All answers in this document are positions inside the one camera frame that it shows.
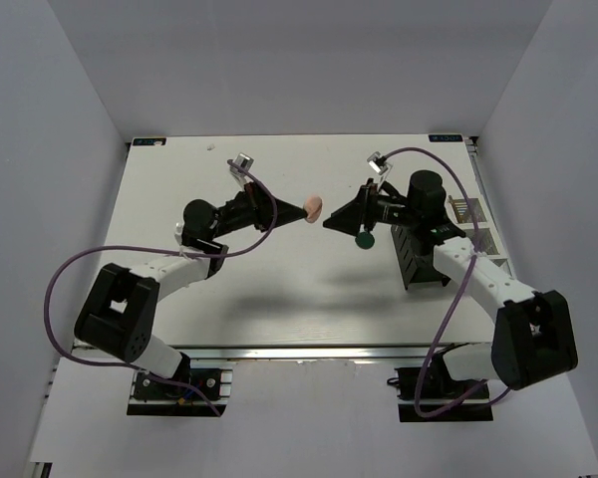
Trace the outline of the plain pink powder puff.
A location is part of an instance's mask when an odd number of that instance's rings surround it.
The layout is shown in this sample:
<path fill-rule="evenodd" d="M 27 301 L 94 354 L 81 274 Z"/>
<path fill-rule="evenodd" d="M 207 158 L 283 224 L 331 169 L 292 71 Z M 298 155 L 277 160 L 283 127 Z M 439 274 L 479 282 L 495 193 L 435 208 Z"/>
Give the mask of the plain pink powder puff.
<path fill-rule="evenodd" d="M 323 209 L 323 200 L 318 195 L 309 196 L 303 206 L 306 212 L 305 220 L 308 223 L 315 223 L 321 215 Z"/>

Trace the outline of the wooden stick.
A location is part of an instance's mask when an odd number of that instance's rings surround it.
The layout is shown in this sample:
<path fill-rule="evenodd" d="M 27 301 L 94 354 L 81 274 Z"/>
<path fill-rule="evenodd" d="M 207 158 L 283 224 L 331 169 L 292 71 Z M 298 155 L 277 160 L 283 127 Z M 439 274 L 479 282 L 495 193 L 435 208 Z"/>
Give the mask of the wooden stick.
<path fill-rule="evenodd" d="M 463 223 L 467 211 L 467 204 L 464 199 L 454 199 L 451 196 L 448 198 L 448 204 L 454 214 L 457 223 Z"/>

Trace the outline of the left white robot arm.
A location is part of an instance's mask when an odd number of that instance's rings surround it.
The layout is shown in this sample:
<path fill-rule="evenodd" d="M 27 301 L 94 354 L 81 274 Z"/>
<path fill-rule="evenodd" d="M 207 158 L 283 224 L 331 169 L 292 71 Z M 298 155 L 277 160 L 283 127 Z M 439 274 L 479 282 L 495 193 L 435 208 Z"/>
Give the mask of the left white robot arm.
<path fill-rule="evenodd" d="M 190 201 L 175 228 L 182 253 L 132 268 L 105 265 L 77 318 L 75 337 L 156 375 L 156 385 L 167 396 L 182 396 L 190 386 L 189 359 L 152 333 L 158 302 L 219 272 L 228 247 L 218 237 L 249 226 L 265 233 L 272 225 L 307 217 L 304 208 L 268 196 L 253 182 L 221 207 Z"/>

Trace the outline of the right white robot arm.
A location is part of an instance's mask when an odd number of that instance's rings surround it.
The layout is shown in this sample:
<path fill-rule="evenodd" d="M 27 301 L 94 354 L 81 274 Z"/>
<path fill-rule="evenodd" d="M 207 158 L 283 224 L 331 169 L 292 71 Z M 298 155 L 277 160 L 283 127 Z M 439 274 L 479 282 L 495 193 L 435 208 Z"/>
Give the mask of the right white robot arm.
<path fill-rule="evenodd" d="M 373 246 L 377 224 L 391 225 L 406 286 L 455 282 L 491 317 L 490 342 L 433 355 L 432 389 L 451 397 L 467 380 L 498 379 L 520 390 L 575 369 L 578 353 L 564 296 L 540 293 L 478 254 L 466 233 L 449 220 L 446 197 L 442 178 L 429 170 L 411 176 L 406 194 L 369 180 L 323 223 L 354 237 L 362 249 Z"/>

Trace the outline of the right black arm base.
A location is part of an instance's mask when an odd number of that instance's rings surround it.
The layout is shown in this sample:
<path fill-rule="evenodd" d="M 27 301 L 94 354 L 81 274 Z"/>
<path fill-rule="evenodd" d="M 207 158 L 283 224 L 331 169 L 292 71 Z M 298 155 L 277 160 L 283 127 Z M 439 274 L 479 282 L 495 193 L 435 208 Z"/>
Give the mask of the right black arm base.
<path fill-rule="evenodd" d="M 422 358 L 404 358 L 398 360 L 386 379 L 396 399 L 399 421 L 401 423 L 468 423 L 492 422 L 492 406 L 489 404 L 489 388 L 485 384 L 474 394 L 449 411 L 432 418 L 420 417 L 415 410 L 415 391 L 417 379 L 423 364 Z M 420 409 L 429 413 L 452 402 L 473 386 L 476 380 L 452 381 L 443 383 L 440 373 L 433 365 L 427 372 L 421 392 Z"/>

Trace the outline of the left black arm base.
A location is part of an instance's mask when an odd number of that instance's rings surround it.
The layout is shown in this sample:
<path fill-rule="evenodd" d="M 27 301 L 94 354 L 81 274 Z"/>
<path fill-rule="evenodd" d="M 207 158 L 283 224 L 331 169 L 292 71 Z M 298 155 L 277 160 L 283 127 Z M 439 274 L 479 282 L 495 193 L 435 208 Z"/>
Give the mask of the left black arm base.
<path fill-rule="evenodd" d="M 136 372 L 127 405 L 128 416 L 220 417 L 231 394 L 233 370 L 194 364 L 188 386 L 155 380 L 145 371 Z"/>

